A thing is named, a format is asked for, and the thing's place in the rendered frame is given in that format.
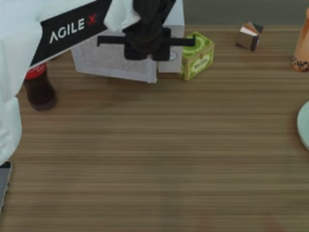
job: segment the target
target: green box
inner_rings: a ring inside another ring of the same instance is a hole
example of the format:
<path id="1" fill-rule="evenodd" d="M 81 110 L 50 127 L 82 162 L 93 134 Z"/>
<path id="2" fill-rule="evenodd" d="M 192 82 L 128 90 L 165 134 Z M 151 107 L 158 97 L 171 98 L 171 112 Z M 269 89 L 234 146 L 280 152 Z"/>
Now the green box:
<path id="1" fill-rule="evenodd" d="M 214 43 L 198 32 L 193 32 L 187 38 L 196 36 L 194 47 L 183 48 L 183 65 L 181 77 L 188 81 L 213 64 Z"/>

